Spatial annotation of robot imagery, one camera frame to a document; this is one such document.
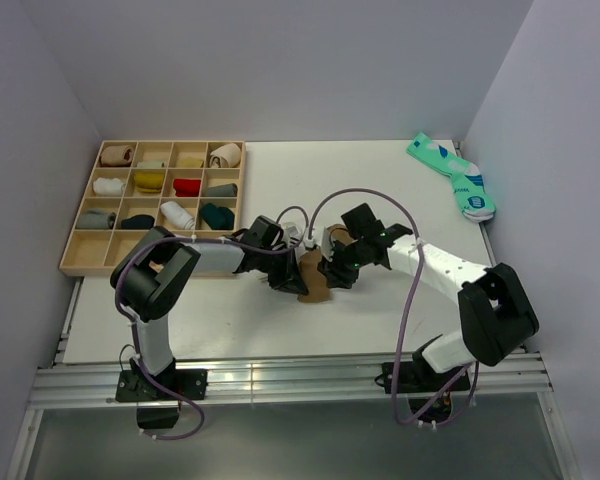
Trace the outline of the tan ribbed sock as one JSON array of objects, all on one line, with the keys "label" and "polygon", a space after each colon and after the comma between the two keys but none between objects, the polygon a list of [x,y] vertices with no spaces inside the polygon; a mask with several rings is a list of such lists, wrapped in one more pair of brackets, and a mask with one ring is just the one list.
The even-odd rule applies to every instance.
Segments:
[{"label": "tan ribbed sock", "polygon": [[[348,245],[353,242],[348,229],[343,224],[333,224],[328,228],[334,239]],[[298,267],[302,280],[304,281],[308,293],[298,295],[297,301],[304,304],[319,304],[328,302],[332,299],[331,290],[327,287],[326,277],[319,272],[318,265],[323,259],[321,247],[316,244],[316,248],[304,253],[299,261]]]}]

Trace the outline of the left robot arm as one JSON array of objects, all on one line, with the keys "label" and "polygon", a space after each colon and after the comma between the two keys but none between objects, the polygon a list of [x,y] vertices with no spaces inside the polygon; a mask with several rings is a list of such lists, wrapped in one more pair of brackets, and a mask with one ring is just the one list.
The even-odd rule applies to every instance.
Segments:
[{"label": "left robot arm", "polygon": [[256,270],[267,275],[271,289],[306,295],[309,288],[295,253],[301,240],[300,233],[287,233],[265,216],[227,237],[199,239],[161,226],[150,229],[110,277],[114,305],[131,322],[135,363],[142,371],[139,388],[152,399],[163,399],[174,389],[168,314],[193,273]]}]

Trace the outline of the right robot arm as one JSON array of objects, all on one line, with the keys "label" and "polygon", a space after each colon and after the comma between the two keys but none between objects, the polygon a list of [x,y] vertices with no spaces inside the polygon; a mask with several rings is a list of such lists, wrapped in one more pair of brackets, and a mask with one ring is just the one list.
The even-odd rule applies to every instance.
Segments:
[{"label": "right robot arm", "polygon": [[473,263],[425,242],[410,227],[386,227],[366,203],[342,220],[342,227],[322,233],[318,270],[328,288],[351,288],[360,269],[373,264],[411,275],[415,285],[425,283],[459,309],[458,329],[412,355],[413,378],[421,388],[437,388],[449,371],[467,364],[493,367],[538,332],[537,316],[511,266]]}]

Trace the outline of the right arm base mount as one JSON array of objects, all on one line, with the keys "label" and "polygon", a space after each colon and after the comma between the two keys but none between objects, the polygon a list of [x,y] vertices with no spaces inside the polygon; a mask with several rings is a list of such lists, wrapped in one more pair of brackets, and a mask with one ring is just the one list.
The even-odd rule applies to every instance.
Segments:
[{"label": "right arm base mount", "polygon": [[[436,393],[454,375],[461,371],[460,367],[452,368],[445,373],[436,373],[427,365],[419,368],[420,361],[401,362],[397,381],[398,394]],[[381,372],[374,378],[374,383],[384,389],[385,394],[391,393],[391,380],[393,363],[385,362],[381,365]],[[434,426],[449,421],[454,413],[451,394],[453,392],[475,392],[475,385],[469,380],[469,375],[464,372],[432,405],[418,418],[418,420]]]}]

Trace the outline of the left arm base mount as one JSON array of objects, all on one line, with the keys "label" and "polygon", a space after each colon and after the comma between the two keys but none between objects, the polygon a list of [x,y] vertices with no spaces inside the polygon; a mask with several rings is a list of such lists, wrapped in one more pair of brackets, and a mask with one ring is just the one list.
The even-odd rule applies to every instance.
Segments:
[{"label": "left arm base mount", "polygon": [[[180,370],[170,366],[156,376],[155,380],[163,387],[189,400],[203,400],[205,397],[207,386],[205,369]],[[162,433],[173,428],[180,417],[181,405],[142,407],[144,403],[174,401],[174,398],[150,383],[135,363],[120,373],[115,401],[122,404],[137,404],[136,422],[145,430],[157,430]]]}]

